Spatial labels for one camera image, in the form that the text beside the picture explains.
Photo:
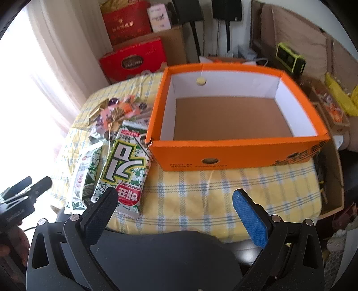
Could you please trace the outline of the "person's left hand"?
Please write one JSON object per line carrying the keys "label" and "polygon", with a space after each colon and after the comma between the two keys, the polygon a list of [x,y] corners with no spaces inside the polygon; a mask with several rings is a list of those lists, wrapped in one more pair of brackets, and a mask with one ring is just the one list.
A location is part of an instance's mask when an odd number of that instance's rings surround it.
{"label": "person's left hand", "polygon": [[24,231],[18,226],[12,228],[10,234],[15,239],[14,248],[21,258],[23,266],[26,266],[30,249],[28,238]]}

